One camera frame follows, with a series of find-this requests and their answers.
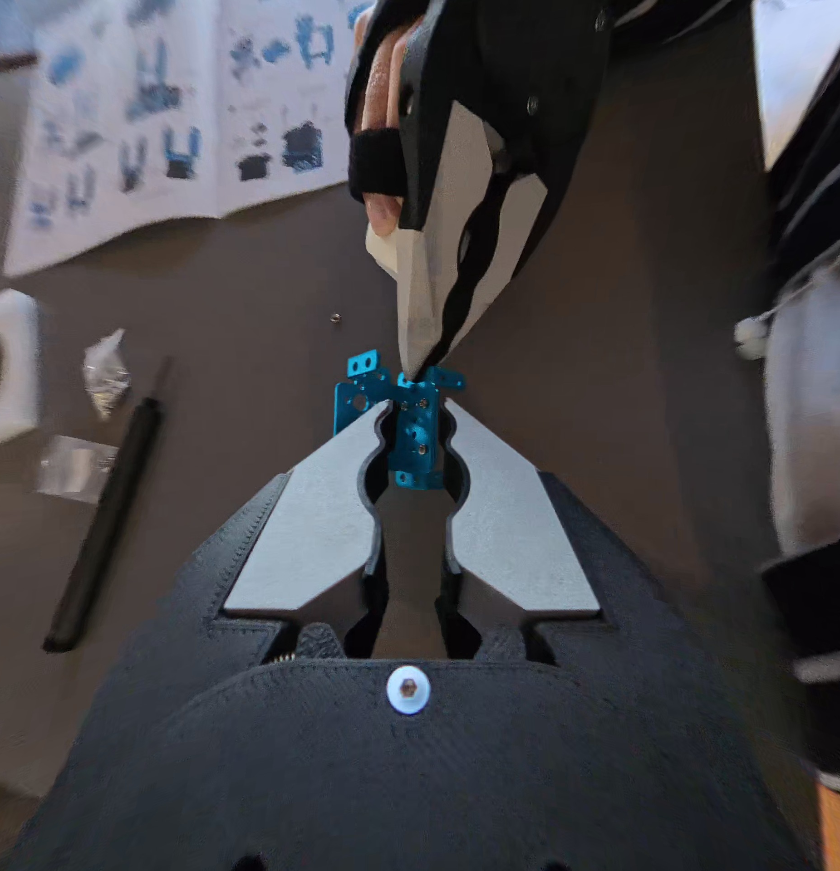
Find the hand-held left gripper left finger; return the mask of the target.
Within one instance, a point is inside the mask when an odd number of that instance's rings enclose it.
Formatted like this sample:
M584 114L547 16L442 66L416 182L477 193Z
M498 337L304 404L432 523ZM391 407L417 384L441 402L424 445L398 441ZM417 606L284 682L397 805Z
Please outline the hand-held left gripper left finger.
M376 403L294 466L226 597L230 617L330 626L370 657L388 606L382 520L392 400Z

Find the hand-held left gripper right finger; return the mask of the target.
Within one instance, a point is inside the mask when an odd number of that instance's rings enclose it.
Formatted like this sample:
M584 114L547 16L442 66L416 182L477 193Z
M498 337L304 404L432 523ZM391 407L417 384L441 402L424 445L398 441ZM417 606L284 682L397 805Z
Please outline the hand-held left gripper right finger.
M445 524L436 615L448 657L474 657L501 628L599 618L541 471L453 400L439 429Z

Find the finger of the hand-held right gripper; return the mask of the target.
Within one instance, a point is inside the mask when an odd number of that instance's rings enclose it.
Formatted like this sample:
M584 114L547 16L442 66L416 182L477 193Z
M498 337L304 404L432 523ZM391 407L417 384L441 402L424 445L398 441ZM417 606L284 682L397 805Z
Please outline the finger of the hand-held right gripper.
M423 356L440 365L511 283L547 196L536 174L494 175L457 244L457 277L442 312L441 335Z
M486 125L454 101L425 224L403 229L397 244L399 349L409 382L443 362L468 326L508 188L509 163L496 164Z

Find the blue metal bracket assembly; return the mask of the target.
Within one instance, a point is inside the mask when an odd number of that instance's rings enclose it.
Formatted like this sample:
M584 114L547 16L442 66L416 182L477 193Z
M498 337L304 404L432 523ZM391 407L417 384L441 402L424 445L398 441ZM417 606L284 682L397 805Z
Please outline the blue metal bracket assembly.
M396 485L417 491L443 489L437 459L442 393L465 387L463 374L436 366L421 382L411 382L404 374L393 380L379 351L356 354L348 359L347 379L335 386L334 435L373 406L390 401L394 430L387 437L387 458Z

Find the dark grey desk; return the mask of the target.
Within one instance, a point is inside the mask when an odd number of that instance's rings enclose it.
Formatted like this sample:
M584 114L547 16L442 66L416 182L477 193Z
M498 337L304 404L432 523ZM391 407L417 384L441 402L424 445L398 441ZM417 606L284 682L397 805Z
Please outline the dark grey desk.
M30 71L0 75L0 264ZM722 659L763 777L820 863L801 707L756 571L767 510L761 367L732 328L769 291L746 19L616 66L570 190L512 287L450 357L464 408L554 473L648 566ZM331 434L346 359L398 371L392 280L342 187L121 237L12 281L40 306L43 418L0 447L0 785L30 813L125 639L177 569L275 474ZM341 322L330 321L332 313ZM134 394L161 360L162 436L78 651L41 644L91 509L34 491L51 436L97 422L84 349L124 328Z

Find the person's right hand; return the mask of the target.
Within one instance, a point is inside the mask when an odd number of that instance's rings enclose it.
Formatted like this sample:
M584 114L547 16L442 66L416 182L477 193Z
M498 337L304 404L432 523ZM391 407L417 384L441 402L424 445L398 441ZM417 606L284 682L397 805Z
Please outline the person's right hand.
M423 21L415 17L409 24L395 27L377 46L360 94L353 133L397 128L399 125L400 77L408 42ZM380 238L392 234L399 223L403 200L377 192L363 194L368 222Z

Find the black electric screwdriver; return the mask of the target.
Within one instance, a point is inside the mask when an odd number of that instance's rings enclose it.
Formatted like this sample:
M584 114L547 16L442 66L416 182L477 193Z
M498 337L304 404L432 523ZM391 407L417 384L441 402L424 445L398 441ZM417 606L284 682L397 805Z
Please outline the black electric screwdriver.
M42 650L47 654L72 651L84 637L161 430L164 419L161 395L173 360L170 354L164 356L152 388L133 411L96 513L44 637Z

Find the flat clear bag of screws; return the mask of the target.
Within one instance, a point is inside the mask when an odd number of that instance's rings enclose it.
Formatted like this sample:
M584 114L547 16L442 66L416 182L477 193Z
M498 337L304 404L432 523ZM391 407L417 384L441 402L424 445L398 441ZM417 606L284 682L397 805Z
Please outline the flat clear bag of screws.
M116 446L55 435L40 459L34 490L78 503L98 504L117 455Z

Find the white instruction manual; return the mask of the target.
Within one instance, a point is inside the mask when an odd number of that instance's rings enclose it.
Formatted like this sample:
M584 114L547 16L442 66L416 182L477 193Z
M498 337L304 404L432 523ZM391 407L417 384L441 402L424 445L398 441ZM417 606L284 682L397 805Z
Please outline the white instruction manual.
M354 28L372 6L82 2L48 21L3 273L346 182Z

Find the crumpled clear bag of screws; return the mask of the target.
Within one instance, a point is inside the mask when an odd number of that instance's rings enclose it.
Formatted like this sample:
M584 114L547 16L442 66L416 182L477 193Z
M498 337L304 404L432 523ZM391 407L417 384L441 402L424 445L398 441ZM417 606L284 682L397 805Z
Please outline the crumpled clear bag of screws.
M131 389L131 374L122 357L124 329L104 336L84 351L84 389L99 420L108 421Z

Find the black striped jacket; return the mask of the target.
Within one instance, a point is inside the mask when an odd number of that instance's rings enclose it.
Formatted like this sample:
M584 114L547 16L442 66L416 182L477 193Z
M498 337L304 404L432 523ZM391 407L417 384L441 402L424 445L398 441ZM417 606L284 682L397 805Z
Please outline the black striped jacket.
M768 176L775 206L771 275L779 293L840 239L840 47ZM763 581L804 687L807 759L818 781L840 794L840 539L781 553Z

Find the white garment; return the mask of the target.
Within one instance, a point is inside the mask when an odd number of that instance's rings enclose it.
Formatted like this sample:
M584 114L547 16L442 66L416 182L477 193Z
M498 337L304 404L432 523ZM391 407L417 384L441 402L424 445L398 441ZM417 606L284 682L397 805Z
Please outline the white garment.
M781 308L765 362L771 509L782 555L840 539L840 269Z

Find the white foam block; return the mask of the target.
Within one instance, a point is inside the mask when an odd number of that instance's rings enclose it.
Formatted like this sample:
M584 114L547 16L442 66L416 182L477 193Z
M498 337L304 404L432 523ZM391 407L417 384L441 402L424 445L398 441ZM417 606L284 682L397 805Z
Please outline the white foam block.
M0 292L0 445L40 422L40 336L36 301L15 289Z

